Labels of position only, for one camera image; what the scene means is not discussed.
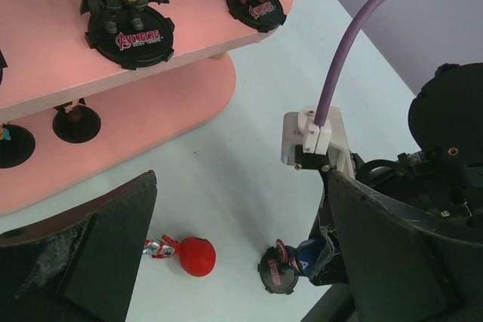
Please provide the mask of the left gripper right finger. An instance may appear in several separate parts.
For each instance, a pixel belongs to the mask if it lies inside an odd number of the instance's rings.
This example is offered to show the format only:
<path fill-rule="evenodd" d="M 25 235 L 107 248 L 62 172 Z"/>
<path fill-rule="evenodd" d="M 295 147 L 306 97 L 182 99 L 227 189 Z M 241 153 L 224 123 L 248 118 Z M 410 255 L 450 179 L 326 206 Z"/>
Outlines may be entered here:
<path fill-rule="evenodd" d="M 334 172 L 328 194 L 360 321 L 480 321 L 482 232 Z"/>

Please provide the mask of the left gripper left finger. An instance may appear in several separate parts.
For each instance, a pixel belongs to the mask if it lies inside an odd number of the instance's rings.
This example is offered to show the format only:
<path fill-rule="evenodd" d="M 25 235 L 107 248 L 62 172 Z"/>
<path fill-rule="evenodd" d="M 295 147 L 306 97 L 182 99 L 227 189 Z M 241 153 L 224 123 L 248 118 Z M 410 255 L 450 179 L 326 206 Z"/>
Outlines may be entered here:
<path fill-rule="evenodd" d="M 1 235 L 3 321 L 124 321 L 157 195 L 153 171 Z"/>

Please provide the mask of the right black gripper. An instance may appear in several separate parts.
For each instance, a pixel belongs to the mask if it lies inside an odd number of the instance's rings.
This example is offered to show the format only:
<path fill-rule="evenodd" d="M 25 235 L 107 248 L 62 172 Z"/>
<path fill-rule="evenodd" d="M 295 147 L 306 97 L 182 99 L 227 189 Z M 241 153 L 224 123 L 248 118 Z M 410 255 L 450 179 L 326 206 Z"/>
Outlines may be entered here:
<path fill-rule="evenodd" d="M 363 161 L 351 154 L 353 179 L 403 204 L 457 226 L 482 232 L 482 170 L 451 169 L 423 152 L 400 154 L 396 161 Z M 324 189 L 309 239 L 322 241 L 321 253 L 309 274 L 315 286 L 328 285 L 326 294 L 306 315 L 307 321 L 360 321 L 349 285 L 339 238 L 332 218 L 328 178 L 336 172 L 317 170 Z"/>

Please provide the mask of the blue shield hero figurine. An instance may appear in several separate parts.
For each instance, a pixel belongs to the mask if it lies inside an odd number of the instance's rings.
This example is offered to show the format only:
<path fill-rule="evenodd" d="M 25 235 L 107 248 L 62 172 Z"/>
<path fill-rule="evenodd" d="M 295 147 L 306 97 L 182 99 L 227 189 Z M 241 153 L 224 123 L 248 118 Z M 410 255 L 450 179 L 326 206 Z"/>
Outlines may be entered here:
<path fill-rule="evenodd" d="M 300 277 L 309 278 L 323 246 L 322 241 L 307 239 L 292 247 L 277 239 L 257 265 L 265 290 L 271 294 L 293 293 Z"/>

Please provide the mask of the grey masked bat figurine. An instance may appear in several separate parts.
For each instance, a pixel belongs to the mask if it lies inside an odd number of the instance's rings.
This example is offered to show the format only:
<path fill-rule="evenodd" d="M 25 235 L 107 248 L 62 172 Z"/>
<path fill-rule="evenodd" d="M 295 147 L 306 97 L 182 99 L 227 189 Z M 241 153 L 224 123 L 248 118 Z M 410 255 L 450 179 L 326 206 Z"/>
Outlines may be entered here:
<path fill-rule="evenodd" d="M 123 69 L 136 70 L 167 62 L 174 55 L 171 18 L 149 6 L 169 0 L 82 0 L 89 13 L 85 39 L 90 48 Z"/>

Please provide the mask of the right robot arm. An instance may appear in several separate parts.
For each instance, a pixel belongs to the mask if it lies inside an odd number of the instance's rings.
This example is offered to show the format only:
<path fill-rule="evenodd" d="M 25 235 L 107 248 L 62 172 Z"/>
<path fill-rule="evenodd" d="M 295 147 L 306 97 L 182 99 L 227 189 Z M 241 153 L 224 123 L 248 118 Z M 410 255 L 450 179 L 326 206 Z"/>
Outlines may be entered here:
<path fill-rule="evenodd" d="M 346 284 L 360 321 L 482 319 L 482 66 L 440 66 L 414 98 L 419 149 L 363 161 L 295 149 L 324 196 L 310 232 L 324 239 L 311 282 Z"/>

